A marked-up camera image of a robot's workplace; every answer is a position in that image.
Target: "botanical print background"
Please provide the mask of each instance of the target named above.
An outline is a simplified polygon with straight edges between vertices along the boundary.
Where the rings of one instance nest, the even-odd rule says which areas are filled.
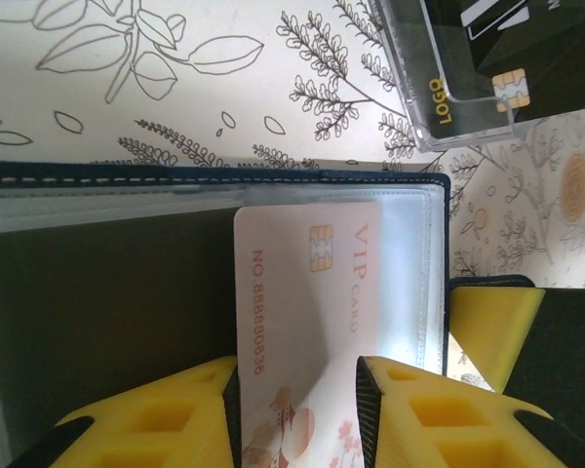
[[[585,111],[420,154],[365,0],[5,3],[0,160],[440,171],[453,276],[585,288]]]

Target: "clear plastic case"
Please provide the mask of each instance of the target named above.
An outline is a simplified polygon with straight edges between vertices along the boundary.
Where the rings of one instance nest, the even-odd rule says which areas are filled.
[[[370,5],[383,25],[386,56],[421,151],[519,137],[535,124],[516,121],[515,103],[496,93],[495,83],[482,86],[490,80],[472,69],[460,22],[432,21],[426,0],[370,0]],[[463,74],[453,72],[461,69]],[[520,76],[506,78],[520,85]]]

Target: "card chip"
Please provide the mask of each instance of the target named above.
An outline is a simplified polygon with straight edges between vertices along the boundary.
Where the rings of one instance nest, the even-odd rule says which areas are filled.
[[[310,228],[310,271],[325,271],[332,268],[333,227],[312,226]]]
[[[491,79],[497,98],[507,99],[512,109],[526,107],[530,104],[527,74],[523,68],[496,75]],[[496,104],[498,112],[507,112],[503,102]]]

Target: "card holder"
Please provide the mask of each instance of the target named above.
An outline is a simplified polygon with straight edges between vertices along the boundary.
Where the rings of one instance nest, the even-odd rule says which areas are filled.
[[[444,176],[44,166],[0,164],[0,468],[73,410],[235,354],[243,206],[378,201],[381,354],[446,370]]]

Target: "white card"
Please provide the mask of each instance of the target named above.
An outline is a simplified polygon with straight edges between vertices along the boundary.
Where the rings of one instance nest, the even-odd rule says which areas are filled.
[[[245,468],[364,466],[355,370],[377,352],[380,223],[375,202],[236,214]]]

